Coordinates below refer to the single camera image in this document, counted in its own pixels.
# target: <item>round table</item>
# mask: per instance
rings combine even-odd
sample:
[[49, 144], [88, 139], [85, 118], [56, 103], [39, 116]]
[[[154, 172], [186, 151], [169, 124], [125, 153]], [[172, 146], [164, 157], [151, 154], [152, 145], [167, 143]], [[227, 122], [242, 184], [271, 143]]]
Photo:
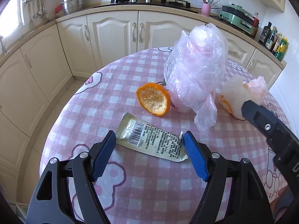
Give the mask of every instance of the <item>round table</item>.
[[[116, 132], [123, 115], [129, 112], [176, 135], [190, 130], [197, 141], [226, 159], [249, 158], [269, 201], [273, 201], [278, 190], [287, 185], [273, 165], [274, 152], [255, 127], [236, 120], [219, 103], [222, 85], [229, 78], [239, 74], [244, 81], [254, 79], [243, 67], [228, 60], [226, 74], [216, 88], [217, 123], [204, 132], [195, 126], [193, 111], [182, 114], [171, 107], [164, 117], [156, 117], [139, 105], [136, 89], [147, 82], [163, 81], [163, 65], [171, 51], [171, 47], [147, 49], [95, 72], [66, 104], [52, 127], [41, 157], [40, 174], [50, 158], [74, 158], [101, 142], [109, 130]], [[283, 110], [269, 92], [264, 106], [289, 127]], [[188, 224], [205, 186], [190, 159], [173, 162], [116, 145], [95, 189], [111, 223]], [[224, 217], [229, 191], [227, 181], [217, 220]], [[70, 194], [75, 215], [82, 220], [72, 178]]]

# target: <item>metal screw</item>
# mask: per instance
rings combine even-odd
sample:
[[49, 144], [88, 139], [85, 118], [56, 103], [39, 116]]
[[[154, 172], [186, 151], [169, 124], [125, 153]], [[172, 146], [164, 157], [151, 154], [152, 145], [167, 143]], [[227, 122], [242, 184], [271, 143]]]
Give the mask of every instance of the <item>metal screw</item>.
[[52, 158], [52, 159], [50, 160], [50, 163], [51, 163], [51, 164], [54, 164], [54, 163], [56, 163], [56, 162], [57, 162], [57, 158], [55, 158], [55, 157]]
[[80, 154], [80, 157], [81, 158], [86, 158], [88, 156], [88, 153], [87, 152], [82, 152], [81, 154]]
[[217, 153], [217, 152], [213, 152], [213, 153], [212, 153], [212, 158], [215, 158], [215, 159], [220, 158], [219, 153]]
[[244, 162], [244, 163], [250, 163], [250, 160], [249, 160], [248, 158], [244, 157], [244, 158], [243, 158], [243, 162]]
[[270, 130], [271, 129], [271, 125], [270, 124], [266, 124], [265, 125], [265, 130]]

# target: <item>utensil holder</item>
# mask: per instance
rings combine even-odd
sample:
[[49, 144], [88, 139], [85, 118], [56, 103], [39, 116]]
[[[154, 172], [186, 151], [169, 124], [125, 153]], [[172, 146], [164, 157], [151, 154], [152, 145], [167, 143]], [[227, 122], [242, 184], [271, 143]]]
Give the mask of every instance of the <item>utensil holder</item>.
[[209, 5], [207, 3], [203, 3], [201, 13], [209, 16], [211, 13], [211, 8], [212, 8], [211, 5]]

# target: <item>blue gripper pad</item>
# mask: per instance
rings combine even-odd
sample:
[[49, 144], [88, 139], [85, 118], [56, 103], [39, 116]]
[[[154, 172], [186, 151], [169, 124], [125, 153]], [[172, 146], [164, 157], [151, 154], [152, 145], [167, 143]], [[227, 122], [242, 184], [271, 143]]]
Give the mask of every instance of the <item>blue gripper pad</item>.
[[115, 133], [113, 131], [109, 131], [102, 143], [103, 146], [101, 147], [93, 163], [93, 172], [91, 175], [93, 182], [95, 182], [99, 177], [103, 176], [104, 170], [116, 144]]
[[196, 146], [198, 142], [195, 140], [194, 136], [190, 132], [186, 132], [183, 136], [185, 149], [188, 156], [191, 159], [193, 167], [197, 173], [197, 176], [202, 178], [207, 182], [209, 178], [209, 173], [207, 171], [207, 162], [204, 159], [202, 153]]

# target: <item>orange peel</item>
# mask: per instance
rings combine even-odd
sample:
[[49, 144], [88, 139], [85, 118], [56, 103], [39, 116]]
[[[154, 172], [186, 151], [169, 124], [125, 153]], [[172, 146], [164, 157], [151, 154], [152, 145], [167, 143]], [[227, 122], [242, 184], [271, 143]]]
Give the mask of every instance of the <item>orange peel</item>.
[[136, 91], [140, 105], [156, 116], [165, 115], [170, 109], [170, 94], [162, 85], [150, 82]]

